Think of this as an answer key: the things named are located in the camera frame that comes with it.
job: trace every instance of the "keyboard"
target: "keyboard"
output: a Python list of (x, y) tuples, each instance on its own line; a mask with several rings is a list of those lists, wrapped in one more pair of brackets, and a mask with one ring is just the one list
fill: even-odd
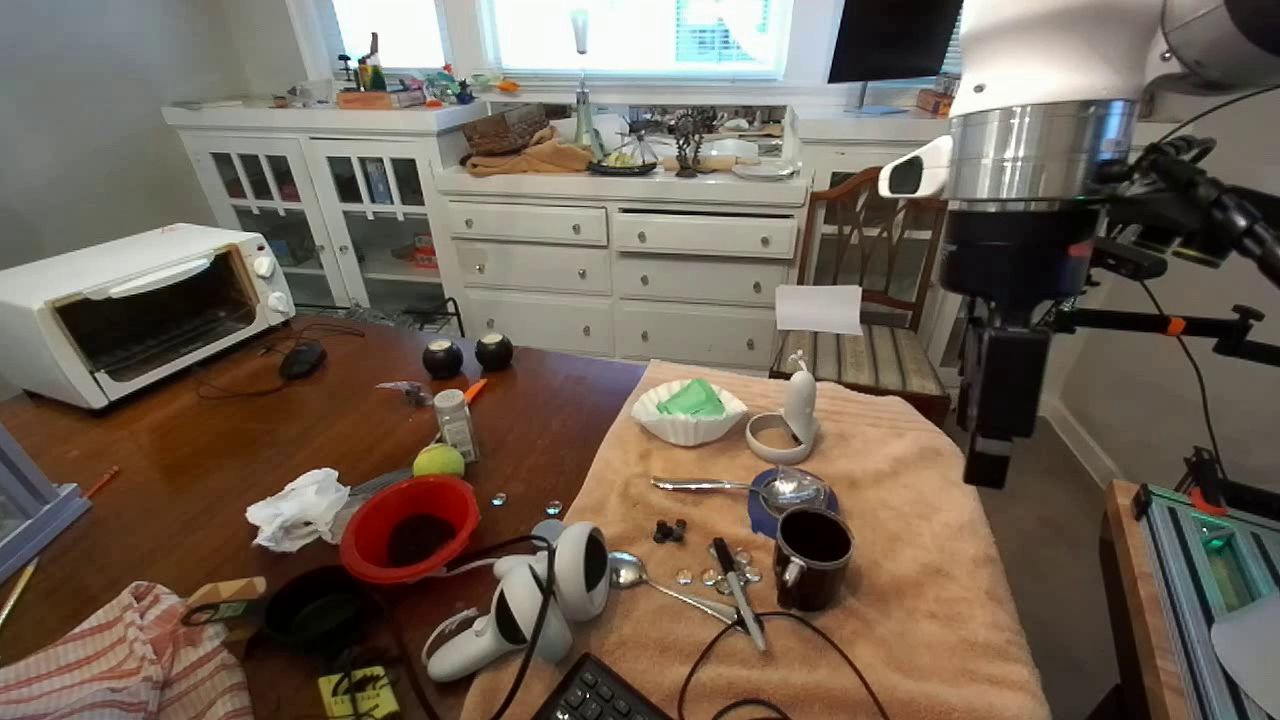
[(586, 652), (538, 710), (538, 720), (670, 720), (647, 697)]

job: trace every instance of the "wooden table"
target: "wooden table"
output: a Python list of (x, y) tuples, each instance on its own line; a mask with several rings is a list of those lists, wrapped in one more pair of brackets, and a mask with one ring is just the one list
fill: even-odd
[(1119, 657), (1126, 716), (1197, 716), (1175, 645), (1175, 619), (1161, 590), (1157, 548), (1138, 520), (1140, 484), (1116, 479), (1106, 495), (1106, 576)]
[[(321, 339), (329, 366), (266, 393), (297, 337)], [(421, 337), (381, 326), (297, 320), (95, 416), (36, 397), (4, 400), (0, 424), (52, 479), (92, 488), (109, 468), (122, 477), (40, 555), (40, 574), (0, 630), (0, 666), (52, 645), (129, 579), (157, 579), (187, 598), (207, 579), (268, 576), (280, 586), (333, 563), (333, 543), (307, 543), (293, 555), (253, 548), (256, 527), (244, 510), (307, 468), (338, 468), (346, 484), (410, 468), (418, 448), (437, 435), (437, 419), (403, 393), (377, 385), (428, 385), (421, 348)], [(576, 495), (637, 382), (639, 366), (531, 348), (518, 348), (512, 372), (489, 377), (474, 409), (481, 462), (467, 479), (486, 511), (476, 543), (524, 538), (550, 501)], [(489, 608), (489, 598), (489, 574), (394, 598), (413, 647), (403, 666), (394, 666), (403, 716), (428, 716), (403, 676), (421, 671), (418, 647), (455, 608)], [(321, 716), (317, 676), (325, 666), (317, 657), (253, 645), (244, 671), (256, 716)], [(460, 697), (464, 690), (428, 692), (441, 716), (455, 716)]]

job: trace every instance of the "drawer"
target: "drawer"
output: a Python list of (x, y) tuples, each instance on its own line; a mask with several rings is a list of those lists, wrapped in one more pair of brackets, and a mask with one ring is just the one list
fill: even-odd
[(612, 210), (612, 244), (621, 253), (794, 261), (798, 231), (798, 215)]
[(609, 244), (606, 210), (449, 206), (443, 215), (451, 240)]
[(615, 314), (615, 353), (676, 366), (770, 367), (778, 345), (774, 314), (626, 305)]
[(474, 288), (576, 294), (609, 295), (609, 253), (524, 248), (524, 244), (455, 244), (455, 264)]
[(647, 261), (621, 258), (612, 264), (615, 295), (633, 299), (695, 299), (774, 310), (774, 288), (790, 283), (790, 264), (709, 264), (709, 261)]
[(609, 299), (586, 295), (531, 295), (531, 294), (467, 294), (467, 331), (504, 331), (512, 337), (518, 353), (529, 348), (555, 348), (555, 353), (586, 353), (586, 356), (612, 356), (612, 318)]

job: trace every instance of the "cup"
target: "cup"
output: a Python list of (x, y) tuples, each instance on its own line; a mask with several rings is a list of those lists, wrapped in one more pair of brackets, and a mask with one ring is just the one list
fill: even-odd
[(794, 510), (778, 524), (774, 579), (778, 606), (820, 614), (840, 599), (853, 563), (850, 524), (820, 510)]

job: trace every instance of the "jar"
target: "jar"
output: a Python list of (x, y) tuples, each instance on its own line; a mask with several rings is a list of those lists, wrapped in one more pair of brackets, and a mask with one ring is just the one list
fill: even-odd
[(474, 435), (467, 397), (460, 388), (443, 388), (431, 397), (431, 409), (437, 409), (441, 441), (451, 444), (455, 452), (464, 452), (464, 462), (474, 464), (481, 452), (476, 452), (476, 435)]

